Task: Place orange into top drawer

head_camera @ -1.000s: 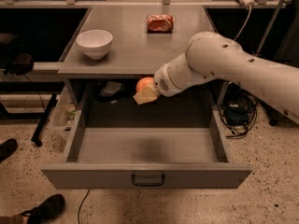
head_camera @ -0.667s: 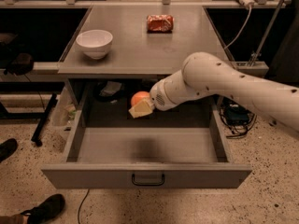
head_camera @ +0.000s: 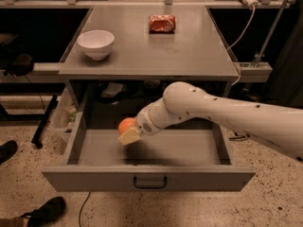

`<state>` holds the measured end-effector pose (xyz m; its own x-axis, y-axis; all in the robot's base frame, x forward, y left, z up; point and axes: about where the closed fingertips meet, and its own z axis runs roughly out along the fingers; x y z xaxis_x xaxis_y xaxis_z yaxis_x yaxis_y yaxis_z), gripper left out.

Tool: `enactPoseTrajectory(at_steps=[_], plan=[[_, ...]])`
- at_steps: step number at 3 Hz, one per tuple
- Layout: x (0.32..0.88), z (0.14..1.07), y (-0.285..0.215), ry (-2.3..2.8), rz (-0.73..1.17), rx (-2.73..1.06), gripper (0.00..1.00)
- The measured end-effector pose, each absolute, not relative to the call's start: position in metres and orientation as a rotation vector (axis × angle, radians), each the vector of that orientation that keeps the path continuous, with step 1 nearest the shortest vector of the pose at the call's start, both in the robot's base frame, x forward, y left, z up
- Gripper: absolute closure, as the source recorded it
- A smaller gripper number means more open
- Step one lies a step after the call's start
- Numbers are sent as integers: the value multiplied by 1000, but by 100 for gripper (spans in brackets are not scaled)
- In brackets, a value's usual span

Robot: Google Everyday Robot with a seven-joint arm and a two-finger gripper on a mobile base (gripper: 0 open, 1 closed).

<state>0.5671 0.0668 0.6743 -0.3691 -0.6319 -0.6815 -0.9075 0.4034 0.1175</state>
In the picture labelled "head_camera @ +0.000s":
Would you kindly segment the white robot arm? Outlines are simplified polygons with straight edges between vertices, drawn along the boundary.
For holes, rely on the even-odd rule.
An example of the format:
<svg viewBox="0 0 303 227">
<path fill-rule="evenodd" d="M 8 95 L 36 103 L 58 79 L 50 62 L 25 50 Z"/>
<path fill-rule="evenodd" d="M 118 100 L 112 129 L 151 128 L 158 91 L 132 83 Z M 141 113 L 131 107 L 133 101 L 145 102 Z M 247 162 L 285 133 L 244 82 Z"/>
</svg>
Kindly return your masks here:
<svg viewBox="0 0 303 227">
<path fill-rule="evenodd" d="M 182 81 L 170 84 L 131 125 L 120 124 L 118 140 L 129 145 L 192 118 L 209 120 L 298 162 L 303 160 L 302 110 L 213 96 Z"/>
</svg>

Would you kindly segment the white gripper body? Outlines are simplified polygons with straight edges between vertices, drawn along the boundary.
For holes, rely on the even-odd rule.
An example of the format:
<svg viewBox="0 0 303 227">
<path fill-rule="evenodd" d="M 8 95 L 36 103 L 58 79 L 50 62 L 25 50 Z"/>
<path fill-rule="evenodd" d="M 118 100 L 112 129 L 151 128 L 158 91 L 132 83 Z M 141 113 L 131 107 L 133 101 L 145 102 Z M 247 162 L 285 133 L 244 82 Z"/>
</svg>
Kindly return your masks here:
<svg viewBox="0 0 303 227">
<path fill-rule="evenodd" d="M 161 131 L 160 128 L 156 127 L 150 118 L 149 108 L 143 108 L 136 117 L 137 127 L 143 134 L 154 135 Z"/>
</svg>

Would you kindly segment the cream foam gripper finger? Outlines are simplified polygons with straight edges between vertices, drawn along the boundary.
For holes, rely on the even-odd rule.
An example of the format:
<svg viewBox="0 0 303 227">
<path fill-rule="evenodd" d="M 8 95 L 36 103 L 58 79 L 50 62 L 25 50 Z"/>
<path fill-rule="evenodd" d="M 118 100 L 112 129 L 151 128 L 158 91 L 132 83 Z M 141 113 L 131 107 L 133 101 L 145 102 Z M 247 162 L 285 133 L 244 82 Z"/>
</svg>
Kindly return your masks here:
<svg viewBox="0 0 303 227">
<path fill-rule="evenodd" d="M 130 127 L 125 130 L 119 137 L 119 142 L 126 146 L 138 141 L 141 138 L 141 131 L 137 127 Z"/>
</svg>

